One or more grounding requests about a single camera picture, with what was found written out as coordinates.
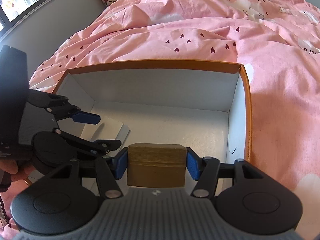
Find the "person's left hand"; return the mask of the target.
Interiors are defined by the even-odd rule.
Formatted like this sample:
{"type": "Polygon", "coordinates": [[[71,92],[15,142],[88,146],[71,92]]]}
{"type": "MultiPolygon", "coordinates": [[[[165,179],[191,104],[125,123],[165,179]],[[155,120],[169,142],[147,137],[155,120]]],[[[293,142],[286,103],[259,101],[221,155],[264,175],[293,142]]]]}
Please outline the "person's left hand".
{"type": "Polygon", "coordinates": [[[12,182],[26,179],[36,170],[31,160],[1,159],[1,170],[8,175],[1,178],[1,193],[6,192],[12,182]]]}

